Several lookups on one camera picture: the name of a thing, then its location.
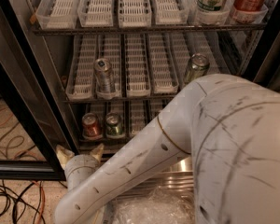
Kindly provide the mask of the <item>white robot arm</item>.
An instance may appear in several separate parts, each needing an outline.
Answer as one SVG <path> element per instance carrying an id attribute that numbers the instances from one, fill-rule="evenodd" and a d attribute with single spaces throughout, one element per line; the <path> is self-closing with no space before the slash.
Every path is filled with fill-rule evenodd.
<path id="1" fill-rule="evenodd" d="M 141 132 L 59 201 L 55 224 L 191 157 L 197 224 L 280 224 L 280 93 L 231 75 L 188 84 Z"/>

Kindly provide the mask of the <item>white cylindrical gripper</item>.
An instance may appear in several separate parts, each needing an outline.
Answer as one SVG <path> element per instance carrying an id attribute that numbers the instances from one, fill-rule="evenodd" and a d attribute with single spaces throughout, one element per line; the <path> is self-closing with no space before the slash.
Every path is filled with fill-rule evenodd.
<path id="1" fill-rule="evenodd" d="M 104 149 L 105 145 L 101 143 L 90 152 L 90 155 L 75 156 L 73 151 L 61 145 L 56 146 L 57 159 L 64 169 L 68 190 L 77 187 L 97 170 Z"/>

